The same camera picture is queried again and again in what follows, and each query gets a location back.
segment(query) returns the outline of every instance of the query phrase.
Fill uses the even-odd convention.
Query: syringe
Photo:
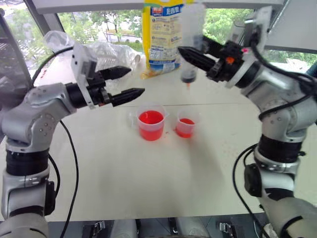
[[[205,22],[206,8],[201,1],[186,4],[182,8],[182,46],[202,49],[203,25]],[[182,61],[181,80],[184,83],[192,83],[196,80],[197,68],[187,61]]]

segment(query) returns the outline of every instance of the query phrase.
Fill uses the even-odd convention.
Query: cup handle
[[[136,113],[133,113],[133,112],[129,113],[129,120],[130,120],[130,123],[131,123],[131,128],[136,128],[137,127],[136,118],[137,118]]]
[[[168,113],[168,111],[165,110],[164,111],[164,119],[167,118],[168,116],[169,116],[169,113]]]

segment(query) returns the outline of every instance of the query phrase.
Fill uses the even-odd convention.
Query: blue label
[[[159,63],[174,63],[175,60],[149,60],[149,63],[159,64]]]
[[[151,6],[151,16],[172,16],[175,14],[179,14],[183,4],[175,5],[171,7],[153,7]]]
[[[156,72],[160,72],[160,71],[162,71],[164,69],[164,64],[162,64],[162,63],[158,63],[158,64],[151,63],[150,67],[151,67],[151,70],[156,71]],[[174,67],[175,67],[174,69],[177,69],[177,68],[180,67],[180,64],[179,63],[174,63]]]

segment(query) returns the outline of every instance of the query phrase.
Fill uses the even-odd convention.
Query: food package
[[[182,42],[180,14],[183,2],[194,0],[145,0],[142,13],[143,48],[147,69],[143,78],[180,67],[177,47]]]

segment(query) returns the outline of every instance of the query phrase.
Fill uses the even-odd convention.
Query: green foliage
[[[142,37],[142,11],[125,11],[125,20],[130,24],[129,30],[133,31],[136,37]]]
[[[224,43],[230,34],[233,21],[243,21],[245,17],[253,12],[252,9],[207,9],[204,35]],[[69,12],[59,13],[58,16],[65,29],[74,40],[86,44],[98,39],[98,32],[102,30],[107,37],[109,33],[108,24],[115,25],[114,32],[121,40],[123,34],[131,34],[142,37],[141,10],[118,10],[118,11],[93,11],[93,12]],[[129,24],[129,31],[120,28],[122,22]],[[43,36],[27,9],[15,9],[12,13],[12,21],[9,26],[17,39],[27,61],[34,62],[33,68],[51,54],[51,50],[45,46]],[[131,48],[142,52],[142,44],[135,42],[118,42],[115,44],[129,45]],[[264,57],[269,62],[286,63],[286,59],[299,59],[312,65],[317,61],[316,54],[299,52],[273,51],[264,52]]]
[[[234,21],[243,21],[252,13],[252,9],[207,9],[204,35],[224,44],[230,34]],[[287,63],[286,59],[298,59],[307,62],[309,66],[317,61],[316,54],[301,52],[266,50],[264,57],[269,62]]]
[[[105,23],[107,25],[107,31],[109,31],[108,23],[112,23],[114,25],[118,41],[121,41],[122,29],[120,28],[120,25],[122,22],[129,23],[129,30],[133,31],[136,37],[140,37],[142,35],[141,14],[141,10],[117,10],[92,11],[90,16],[92,22],[97,26],[101,26]]]
[[[302,52],[265,50],[264,57],[269,62],[276,63],[287,63],[287,58],[305,61],[308,66],[312,66],[315,62],[317,62],[316,54],[307,54]]]
[[[224,44],[234,21],[244,21],[252,9],[207,9],[204,35]]]
[[[43,42],[43,36],[27,9],[15,9],[9,27],[23,51],[26,61],[34,63],[32,68],[39,64],[52,52]]]
[[[86,44],[98,39],[98,29],[85,12],[66,12],[58,14],[65,32],[74,40]]]

